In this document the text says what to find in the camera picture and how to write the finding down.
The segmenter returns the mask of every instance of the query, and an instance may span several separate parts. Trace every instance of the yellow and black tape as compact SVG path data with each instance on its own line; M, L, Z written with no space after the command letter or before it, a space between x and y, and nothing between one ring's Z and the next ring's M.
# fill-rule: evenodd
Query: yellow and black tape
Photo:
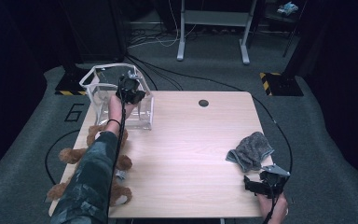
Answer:
M267 76L280 76L280 73L260 73L261 81L263 82L263 88L266 95L272 95L271 87L267 80Z
M86 95L85 91L56 91L56 95Z

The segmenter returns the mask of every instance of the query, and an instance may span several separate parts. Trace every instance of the transparent box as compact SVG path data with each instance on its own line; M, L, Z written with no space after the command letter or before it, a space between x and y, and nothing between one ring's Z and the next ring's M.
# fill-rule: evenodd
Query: transparent box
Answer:
M108 103L111 95L116 95L119 78L128 74L140 83L138 91L145 92L145 98L138 103L127 118L125 127L132 129L152 129L154 96L146 84L143 74L134 66L127 63L110 63L93 66L80 80L91 100L96 113L96 125L104 125L108 118Z

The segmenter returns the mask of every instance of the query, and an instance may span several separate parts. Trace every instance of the gray cloth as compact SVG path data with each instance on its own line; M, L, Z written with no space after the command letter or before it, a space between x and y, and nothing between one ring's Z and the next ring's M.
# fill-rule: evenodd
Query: gray cloth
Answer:
M236 162L245 173L251 170L258 171L261 169L261 161L272 152L274 149L269 145L266 136L261 132L255 132L243 138L235 149L231 149L226 161Z

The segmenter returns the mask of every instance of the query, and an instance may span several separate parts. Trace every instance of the gray carpet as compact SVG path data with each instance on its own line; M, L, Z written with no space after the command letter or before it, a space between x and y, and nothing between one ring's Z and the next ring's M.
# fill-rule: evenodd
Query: gray carpet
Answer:
M249 49L251 64L246 66L241 62L239 38L237 35L210 35L188 40L182 62L176 61L178 42L171 47L159 43L133 47L129 54L177 73L209 78L248 91L264 104L293 150L292 177L285 187L291 201L285 223L358 223L358 173L346 163L326 132L323 114L307 83L302 77L296 78L303 97L267 96L262 87L259 73L282 72L295 45L283 58L286 39L257 34ZM90 68L92 64L81 66ZM145 71L159 91L176 91L171 82L148 68ZM161 73L175 79L184 91L235 91L211 80ZM54 94L62 75L61 67L46 72L48 89L43 100L0 161L0 223L49 222L49 203L43 202L51 187L44 167L45 155L60 137L80 128L90 104L87 96ZM155 89L150 80L148 84ZM73 110L81 111L78 120L65 121L74 104L77 105ZM255 106L265 136L275 149L273 160L287 169L289 153L284 138L264 108L258 102ZM60 180L64 169L58 161L58 152L71 147L75 140L76 133L69 134L50 152L48 166L56 181ZM226 220L226 223L261 222L260 218Z

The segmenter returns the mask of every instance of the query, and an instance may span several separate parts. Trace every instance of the teddy bear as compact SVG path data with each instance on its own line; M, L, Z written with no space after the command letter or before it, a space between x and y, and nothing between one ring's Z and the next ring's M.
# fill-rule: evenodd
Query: teddy bear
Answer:
M95 137L99 132L104 131L103 125L93 125L89 127L89 134L87 136L87 146L90 146L94 141ZM123 139L121 141L121 148L124 147L126 141L128 138L128 132L126 129L124 129L123 133ZM80 148L80 149L71 149L71 148L64 148L61 150L59 158L61 161L75 164L76 168L78 165L78 162L81 160L83 155L86 153L86 148ZM110 203L109 206L116 206L120 204L127 203L132 198L132 192L129 188L122 187L118 184L118 182L124 178L123 174L125 174L126 171L130 170L132 167L132 161L131 159L126 155L119 155L117 158L116 163L116 170L114 171L113 181L112 181L112 188L111 188L111 194L110 194ZM68 180L61 184L54 185L47 194L47 198L49 200L57 200L61 198L63 195L63 192L65 191L66 187L68 186L69 182L71 181L72 177L69 177Z

